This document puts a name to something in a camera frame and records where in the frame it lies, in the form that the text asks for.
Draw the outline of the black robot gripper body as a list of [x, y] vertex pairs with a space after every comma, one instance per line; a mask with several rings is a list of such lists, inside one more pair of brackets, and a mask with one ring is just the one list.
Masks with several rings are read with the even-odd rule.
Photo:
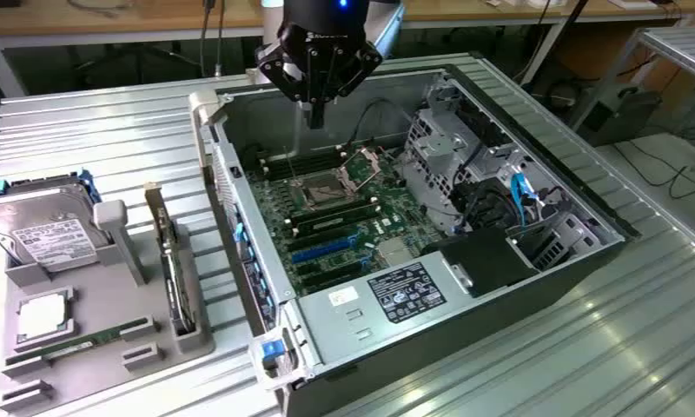
[[319, 41], [346, 55], [355, 54], [366, 44], [368, 5], [354, 0], [284, 1], [280, 44], [287, 54], [310, 55], [308, 47]]

